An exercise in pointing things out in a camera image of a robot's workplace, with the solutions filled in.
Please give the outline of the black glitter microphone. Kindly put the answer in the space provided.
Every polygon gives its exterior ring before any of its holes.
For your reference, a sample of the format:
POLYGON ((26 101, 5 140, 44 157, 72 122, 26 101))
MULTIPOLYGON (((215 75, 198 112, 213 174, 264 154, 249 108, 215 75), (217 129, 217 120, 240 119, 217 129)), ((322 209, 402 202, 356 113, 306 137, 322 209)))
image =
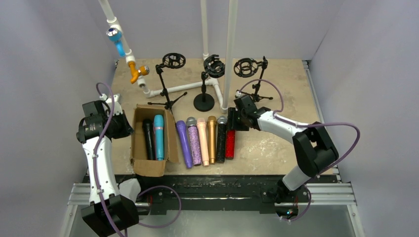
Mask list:
POLYGON ((227 117, 220 116, 217 119, 218 131, 217 131, 217 144, 216 144, 216 158, 217 163, 225 162, 225 148, 226 148, 226 131, 227 131, 227 117))

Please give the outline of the red glitter microphone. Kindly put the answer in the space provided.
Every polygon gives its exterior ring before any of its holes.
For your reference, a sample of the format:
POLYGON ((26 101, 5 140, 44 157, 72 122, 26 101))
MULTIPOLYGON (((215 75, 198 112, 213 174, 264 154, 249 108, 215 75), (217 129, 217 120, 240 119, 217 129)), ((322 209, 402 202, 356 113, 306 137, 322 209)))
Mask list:
POLYGON ((225 158, 233 159, 235 154, 235 130, 228 130, 226 134, 225 158))

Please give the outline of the gold microphone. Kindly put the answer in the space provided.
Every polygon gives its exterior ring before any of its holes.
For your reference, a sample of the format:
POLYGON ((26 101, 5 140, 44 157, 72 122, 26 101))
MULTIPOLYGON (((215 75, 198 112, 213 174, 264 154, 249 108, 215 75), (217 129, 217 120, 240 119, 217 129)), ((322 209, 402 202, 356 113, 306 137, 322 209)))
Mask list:
POLYGON ((216 159, 216 127, 217 119, 215 116, 209 116, 207 121, 208 139, 209 139, 209 163, 215 164, 216 159))

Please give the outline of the black microphone orange end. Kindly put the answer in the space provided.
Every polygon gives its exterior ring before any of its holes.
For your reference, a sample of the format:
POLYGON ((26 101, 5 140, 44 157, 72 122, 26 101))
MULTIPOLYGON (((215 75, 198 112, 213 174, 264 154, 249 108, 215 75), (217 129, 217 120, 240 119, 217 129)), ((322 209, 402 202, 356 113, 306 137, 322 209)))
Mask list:
POLYGON ((156 160, 155 155, 155 142, 154 142, 154 131, 153 123, 150 119, 144 119, 142 123, 142 129, 144 133, 144 141, 146 146, 146 153, 148 160, 156 160))

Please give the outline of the pink microphone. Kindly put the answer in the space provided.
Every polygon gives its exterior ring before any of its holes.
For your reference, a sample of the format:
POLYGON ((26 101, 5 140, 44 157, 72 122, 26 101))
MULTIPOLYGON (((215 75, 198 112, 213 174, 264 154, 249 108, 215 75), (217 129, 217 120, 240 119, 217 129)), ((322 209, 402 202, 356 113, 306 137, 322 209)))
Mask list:
POLYGON ((203 166, 209 166, 209 151, 208 151, 208 141, 207 141, 207 124, 204 118, 197 119, 197 128, 200 139, 200 148, 201 148, 201 157, 203 166))

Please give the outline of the light blue microphone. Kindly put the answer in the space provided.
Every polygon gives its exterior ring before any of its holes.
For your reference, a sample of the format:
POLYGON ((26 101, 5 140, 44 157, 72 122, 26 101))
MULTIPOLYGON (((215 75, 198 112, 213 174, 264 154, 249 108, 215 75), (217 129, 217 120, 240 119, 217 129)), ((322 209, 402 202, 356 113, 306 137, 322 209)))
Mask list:
POLYGON ((156 160, 164 160, 164 118, 162 115, 154 117, 156 160))

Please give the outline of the glitter purple microphone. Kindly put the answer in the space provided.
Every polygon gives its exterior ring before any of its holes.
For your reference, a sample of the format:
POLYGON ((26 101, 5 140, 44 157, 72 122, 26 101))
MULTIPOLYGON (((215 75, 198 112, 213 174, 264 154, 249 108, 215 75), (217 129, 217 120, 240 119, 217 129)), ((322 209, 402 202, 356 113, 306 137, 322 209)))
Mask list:
POLYGON ((189 135, 193 165, 199 166, 202 164, 202 156, 197 120, 194 117, 188 117, 186 120, 186 126, 189 135))

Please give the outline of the brown cardboard box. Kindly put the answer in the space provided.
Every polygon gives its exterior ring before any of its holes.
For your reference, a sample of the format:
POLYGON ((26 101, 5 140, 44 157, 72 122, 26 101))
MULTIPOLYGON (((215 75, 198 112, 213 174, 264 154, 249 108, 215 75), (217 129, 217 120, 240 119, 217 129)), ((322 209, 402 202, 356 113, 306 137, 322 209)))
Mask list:
POLYGON ((178 138, 175 120, 172 113, 163 106, 136 105, 133 114, 131 136, 131 163, 134 173, 146 177, 161 177, 165 173, 167 163, 179 163, 178 138), (145 133, 142 128, 143 121, 154 121, 156 115, 162 115, 164 120, 163 142, 164 159, 150 160, 147 156, 145 133))

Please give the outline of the black round-base mic stand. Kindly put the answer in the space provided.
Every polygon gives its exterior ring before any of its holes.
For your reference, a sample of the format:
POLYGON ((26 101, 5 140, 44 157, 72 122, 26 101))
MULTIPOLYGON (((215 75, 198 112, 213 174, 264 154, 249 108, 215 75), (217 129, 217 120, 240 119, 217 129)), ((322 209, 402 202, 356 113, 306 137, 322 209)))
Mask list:
POLYGON ((215 94, 218 98, 220 106, 222 106, 223 98, 219 87, 218 78, 225 74, 225 64, 220 60, 218 54, 212 54, 207 57, 204 62, 204 71, 201 72, 201 94, 198 94, 193 101, 195 109, 200 112, 210 111, 214 105, 214 98, 207 93, 207 86, 212 86, 215 89, 215 94))

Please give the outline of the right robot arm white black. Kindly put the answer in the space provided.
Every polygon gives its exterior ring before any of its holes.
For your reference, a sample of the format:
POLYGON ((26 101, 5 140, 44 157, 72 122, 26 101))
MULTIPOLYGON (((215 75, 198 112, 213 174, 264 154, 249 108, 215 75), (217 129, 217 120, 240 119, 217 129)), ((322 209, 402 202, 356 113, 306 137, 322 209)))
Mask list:
POLYGON ((321 123, 298 123, 279 116, 267 107, 257 107, 248 95, 234 100, 228 108, 227 129, 255 129, 276 135, 293 145, 297 165, 278 181, 277 193, 289 194, 337 161, 338 151, 321 123))

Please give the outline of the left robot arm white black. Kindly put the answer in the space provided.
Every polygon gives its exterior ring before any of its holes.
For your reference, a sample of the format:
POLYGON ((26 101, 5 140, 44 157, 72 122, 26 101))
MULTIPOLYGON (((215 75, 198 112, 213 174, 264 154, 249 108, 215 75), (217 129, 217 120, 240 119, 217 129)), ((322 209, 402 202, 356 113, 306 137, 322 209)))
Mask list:
POLYGON ((111 99, 82 105, 77 140, 86 155, 90 195, 82 219, 100 237, 108 237, 138 223, 135 195, 120 191, 112 165, 112 141, 133 133, 124 110, 111 99))

